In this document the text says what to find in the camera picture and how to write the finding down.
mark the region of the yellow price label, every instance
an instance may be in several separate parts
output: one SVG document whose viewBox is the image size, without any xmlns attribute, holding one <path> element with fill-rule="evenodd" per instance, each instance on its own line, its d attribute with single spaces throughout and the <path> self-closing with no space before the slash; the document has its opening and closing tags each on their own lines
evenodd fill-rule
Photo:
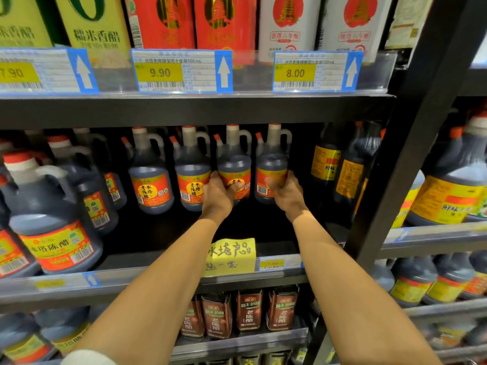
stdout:
<svg viewBox="0 0 487 365">
<path fill-rule="evenodd" d="M 260 270 L 280 269 L 284 268 L 284 259 L 267 260 L 260 262 Z"/>
<path fill-rule="evenodd" d="M 311 82 L 315 80 L 316 64 L 276 64 L 275 82 Z"/>
<path fill-rule="evenodd" d="M 0 62 L 0 83 L 40 83 L 32 63 Z"/>
<path fill-rule="evenodd" d="M 255 239 L 220 239 L 210 245 L 203 276 L 227 276 L 255 271 Z"/>
<path fill-rule="evenodd" d="M 181 63 L 135 63 L 139 82 L 182 82 Z"/>
<path fill-rule="evenodd" d="M 66 282 L 64 281 L 64 279 L 46 279 L 35 282 L 34 285 L 37 289 L 49 289 L 64 287 L 66 285 Z"/>
</svg>

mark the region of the red circle logo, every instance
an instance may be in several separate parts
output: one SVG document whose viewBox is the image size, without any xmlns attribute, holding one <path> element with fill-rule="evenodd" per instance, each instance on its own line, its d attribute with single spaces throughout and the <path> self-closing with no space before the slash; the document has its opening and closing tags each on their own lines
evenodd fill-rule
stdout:
<svg viewBox="0 0 487 365">
<path fill-rule="evenodd" d="M 301 18 L 303 8 L 303 0 L 276 0 L 272 15 L 279 27 L 289 27 L 296 24 Z"/>
<path fill-rule="evenodd" d="M 343 12 L 350 28 L 366 25 L 377 12 L 377 0 L 348 0 Z"/>
</svg>

